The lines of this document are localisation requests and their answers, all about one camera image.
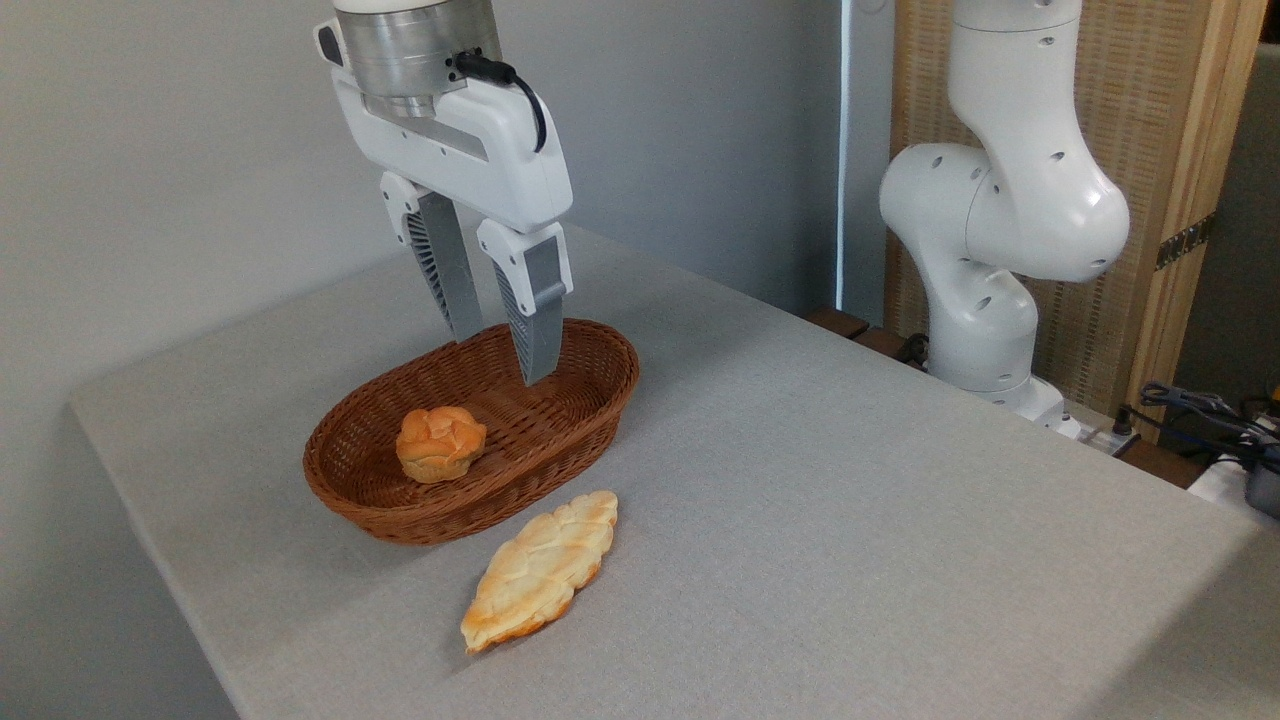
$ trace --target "basket rim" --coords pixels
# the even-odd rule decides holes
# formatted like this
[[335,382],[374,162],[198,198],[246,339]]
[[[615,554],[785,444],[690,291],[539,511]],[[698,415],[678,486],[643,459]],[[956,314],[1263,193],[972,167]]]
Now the basket rim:
[[[605,402],[604,406],[602,406],[586,421],[579,423],[570,432],[564,434],[557,436],[552,442],[547,445],[543,452],[530,454],[529,456],[522,457],[521,460],[515,461],[509,464],[507,468],[504,468],[502,473],[498,474],[498,479],[494,483],[497,487],[506,487],[509,483],[532,473],[541,465],[545,465],[547,462],[553,461],[556,457],[563,455],[566,451],[572,450],[585,438],[599,432],[603,427],[611,423],[616,424],[621,419],[622,410],[630,402],[631,395],[635,391],[635,386],[640,380],[639,354],[636,352],[635,346],[632,346],[631,342],[627,341],[627,338],[622,333],[620,333],[617,329],[604,323],[581,318],[566,318],[564,328],[568,329],[570,327],[575,327],[579,331],[586,331],[588,333],[595,334],[599,338],[607,340],[609,345],[613,345],[617,350],[621,351],[620,355],[622,357],[630,360],[628,363],[626,363],[626,373],[622,377],[622,382],[617,384],[612,396],[609,397],[609,401]],[[507,323],[499,323],[489,328],[485,328],[484,331],[481,331],[480,333],[468,340],[475,340],[475,341],[489,340],[485,338],[486,334],[509,336],[511,328]],[[311,432],[311,436],[307,438],[302,454],[302,460],[303,460],[302,466],[307,484],[311,486],[311,489],[316,495],[316,497],[319,497],[330,510],[338,512],[339,515],[347,518],[348,520],[352,520],[351,516],[352,514],[371,514],[371,515],[387,516],[402,512],[419,512],[424,507],[430,505],[429,501],[420,501],[408,505],[379,507],[371,505],[361,505],[358,502],[353,502],[338,495],[338,492],[329,486],[325,474],[319,468],[320,448],[321,448],[320,439],[330,434],[340,424],[342,420],[346,420],[349,413],[356,411],[357,409],[356,404],[348,402],[348,400],[364,392],[369,386],[378,382],[388,373],[393,373],[398,369],[406,368],[407,365],[419,363],[428,355],[436,352],[444,347],[454,345],[457,343],[449,341],[436,348],[433,348],[422,355],[419,355],[417,357],[402,363],[401,365],[385,370],[384,373],[369,379],[367,382],[360,384],[358,387],[348,392],[328,413],[325,413],[324,418],[320,420],[316,428]],[[481,497],[476,500],[477,501],[483,500],[483,497],[489,493],[481,493]],[[463,507],[468,505],[471,505],[471,502],[466,503]],[[442,515],[447,516],[456,511],[457,510],[448,511]]]

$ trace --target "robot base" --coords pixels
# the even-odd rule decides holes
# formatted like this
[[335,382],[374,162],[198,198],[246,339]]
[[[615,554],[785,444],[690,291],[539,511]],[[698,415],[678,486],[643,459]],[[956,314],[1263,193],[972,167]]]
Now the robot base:
[[1014,388],[1000,392],[973,392],[973,395],[1012,410],[1037,425],[1079,439],[1080,423],[1068,414],[1062,393],[1036,375],[1030,375]]

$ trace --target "wicker basket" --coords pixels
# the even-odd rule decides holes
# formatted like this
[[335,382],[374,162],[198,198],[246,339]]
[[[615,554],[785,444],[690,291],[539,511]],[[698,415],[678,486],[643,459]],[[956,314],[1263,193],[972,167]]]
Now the wicker basket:
[[[564,484],[613,442],[640,378],[617,331],[566,320],[559,366],[525,387],[506,324],[448,343],[357,388],[320,421],[302,468],[330,510],[375,538],[435,544],[493,527]],[[404,475],[396,436],[417,407],[466,407],[489,428],[457,480]]]

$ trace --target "bread roll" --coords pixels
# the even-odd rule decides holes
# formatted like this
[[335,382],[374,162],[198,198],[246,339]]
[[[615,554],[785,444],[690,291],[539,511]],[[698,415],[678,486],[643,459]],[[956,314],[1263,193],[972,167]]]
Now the bread roll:
[[396,456],[404,474],[420,483],[461,478],[484,454],[488,429],[462,407],[413,410],[404,415],[396,438]]
[[527,635],[563,615],[575,591],[600,570],[617,521],[618,496],[596,491],[534,518],[504,542],[462,619],[467,655]]

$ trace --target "metal hinge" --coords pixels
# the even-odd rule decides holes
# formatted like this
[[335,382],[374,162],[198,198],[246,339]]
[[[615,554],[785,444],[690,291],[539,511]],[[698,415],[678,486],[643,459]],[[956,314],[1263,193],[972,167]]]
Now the metal hinge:
[[1162,270],[1197,246],[1204,245],[1210,232],[1213,229],[1215,219],[1217,219],[1216,210],[1194,225],[1161,242],[1160,252],[1156,254],[1156,269]]

